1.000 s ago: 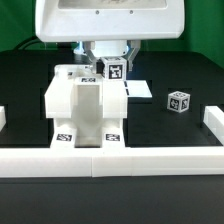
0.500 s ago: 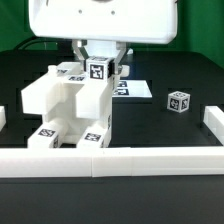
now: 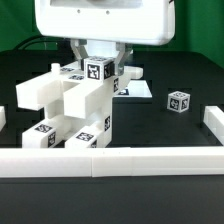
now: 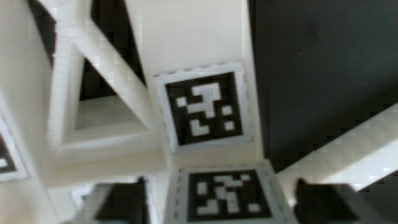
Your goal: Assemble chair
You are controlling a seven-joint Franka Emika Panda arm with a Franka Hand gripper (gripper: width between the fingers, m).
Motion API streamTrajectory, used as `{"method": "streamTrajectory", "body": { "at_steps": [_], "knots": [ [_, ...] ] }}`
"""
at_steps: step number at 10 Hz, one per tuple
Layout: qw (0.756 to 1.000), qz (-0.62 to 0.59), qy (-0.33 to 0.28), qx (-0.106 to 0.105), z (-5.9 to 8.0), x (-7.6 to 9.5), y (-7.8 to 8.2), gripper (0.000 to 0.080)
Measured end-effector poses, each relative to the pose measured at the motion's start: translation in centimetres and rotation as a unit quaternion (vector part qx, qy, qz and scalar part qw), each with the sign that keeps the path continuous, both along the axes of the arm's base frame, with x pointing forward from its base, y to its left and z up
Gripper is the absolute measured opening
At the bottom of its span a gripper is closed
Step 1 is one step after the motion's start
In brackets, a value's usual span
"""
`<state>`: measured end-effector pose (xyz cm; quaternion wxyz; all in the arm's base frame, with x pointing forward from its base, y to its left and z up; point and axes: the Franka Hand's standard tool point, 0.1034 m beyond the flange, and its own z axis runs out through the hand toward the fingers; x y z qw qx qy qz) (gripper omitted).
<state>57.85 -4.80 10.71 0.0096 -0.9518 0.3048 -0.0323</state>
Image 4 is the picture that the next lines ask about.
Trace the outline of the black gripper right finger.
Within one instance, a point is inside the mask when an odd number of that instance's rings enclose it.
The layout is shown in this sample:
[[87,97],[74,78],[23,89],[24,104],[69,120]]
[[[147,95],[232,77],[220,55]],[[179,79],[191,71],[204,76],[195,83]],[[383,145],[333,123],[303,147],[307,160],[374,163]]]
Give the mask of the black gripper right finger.
[[300,224],[394,224],[344,183],[294,185],[293,212]]

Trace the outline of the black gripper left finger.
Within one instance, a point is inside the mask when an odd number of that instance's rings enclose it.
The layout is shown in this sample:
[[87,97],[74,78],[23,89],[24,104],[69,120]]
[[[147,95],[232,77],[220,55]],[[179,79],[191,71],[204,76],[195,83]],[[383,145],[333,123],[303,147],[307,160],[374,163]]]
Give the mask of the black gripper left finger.
[[149,224],[145,180],[99,183],[74,217],[62,224]]

